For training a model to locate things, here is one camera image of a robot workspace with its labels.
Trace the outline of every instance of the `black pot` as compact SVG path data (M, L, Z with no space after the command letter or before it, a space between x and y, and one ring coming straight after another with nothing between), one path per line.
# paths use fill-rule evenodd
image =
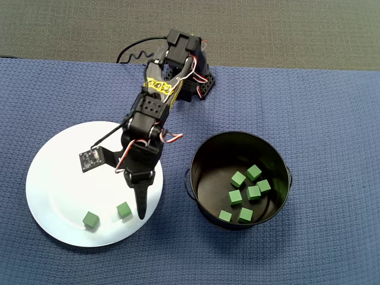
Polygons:
M248 168L257 165L261 177L251 182L245 179L240 187L243 201L231 206L229 191L236 190L230 183L236 171L245 175ZM190 170L193 197L186 187ZM185 173L185 188L199 209L212 223L230 230L247 229L273 218L283 207L292 185L292 174L281 155L262 138L245 132L224 132L206 140L195 153L191 168ZM272 190L259 200L248 201L246 187L267 179ZM251 209L251 223L238 221L242 207ZM232 213L231 222L219 219L220 211Z

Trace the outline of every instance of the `red and white wire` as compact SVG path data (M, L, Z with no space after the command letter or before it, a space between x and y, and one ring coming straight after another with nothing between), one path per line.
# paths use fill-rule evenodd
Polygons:
M205 48L206 48L206 46L207 46L208 41L206 41L206 40L202 40L202 42L203 42L205 45L204 45L204 47L201 48L201 51L204 51Z
M173 136L173 138L169 139L169 140L165 140L165 137L164 137L164 133L161 132L160 134L160 140L164 143L164 144L170 144L170 143L173 143L175 142L176 140L178 140L179 138L182 138L183 137L183 134L171 134Z
M208 82L208 79L203 77L202 75L198 75L196 74L197 76L195 76L196 73L194 73L194 76L193 76L193 79L196 81L196 82L199 82L199 83L207 83Z
M120 167L120 165L123 163L123 161L125 160L126 155L129 153L129 151L130 151L130 149L131 149L131 147L132 147L132 145L133 145L134 143L143 143L143 144L145 144L145 146L148 145L148 142L147 142L146 140L132 140L132 141L128 144L128 146L126 147L126 149L125 149L125 151L124 151L122 157L121 157L120 160L119 160L118 165L116 165L115 173L121 173L121 172L124 171L123 169L119 169L119 167Z
M175 88L177 88L178 84L179 84L182 80L187 79L191 74L193 74L193 73L195 72L195 67L197 67L197 58L196 58L194 55L190 55L190 56L191 56L192 59L193 59L192 64L191 64L191 71L190 71L190 73L189 73L188 75L186 75L185 77L182 77L182 78L178 79L176 85L174 85L174 86L172 87L172 89L169 90L169 93L168 93L168 95L166 96L166 98L165 98L165 100L164 100L163 103L166 103L166 101L169 99L169 97L170 97L172 91L175 90Z
M197 93L198 93L198 96L200 97L200 99L203 98L202 93L201 93L201 89L199 86L197 86Z

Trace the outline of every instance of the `pot handle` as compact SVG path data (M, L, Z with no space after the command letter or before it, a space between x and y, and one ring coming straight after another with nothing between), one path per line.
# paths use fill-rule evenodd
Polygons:
M190 195L189 189L186 185L186 177L187 177L189 171L190 171L190 169L186 170L186 172L185 172L185 176L183 177L183 184L185 185L185 189L186 189L186 192L188 193L189 197L192 198L194 201L196 201L196 199Z
M287 170L287 174L289 176L289 180L290 180L290 185L289 185L289 188L292 187L292 183L293 183L293 175L292 175L292 171L290 171L289 167L287 167L287 165L285 164L286 166L286 170Z

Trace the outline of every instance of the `circuit board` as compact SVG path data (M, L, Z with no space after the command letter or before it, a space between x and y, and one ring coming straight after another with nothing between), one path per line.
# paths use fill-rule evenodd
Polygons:
M95 167L105 164L104 154L99 147L80 153L79 158L81 160L83 172L87 172Z

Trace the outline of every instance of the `robotic arm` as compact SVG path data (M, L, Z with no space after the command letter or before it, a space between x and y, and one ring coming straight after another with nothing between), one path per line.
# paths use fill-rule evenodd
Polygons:
M168 48L160 47L144 71L145 83L123 122L89 151L80 154L82 171L86 172L102 164L123 172L130 188L134 188L137 212L142 220L147 210L147 190L154 180L154 168L165 143L171 143L181 135L166 141L166 119L177 98L191 101L197 94L204 100L215 80L208 69L205 53L201 50L201 38L171 30L167 37ZM169 71L162 78L165 64ZM97 147L104 139L122 128L122 151L112 152Z

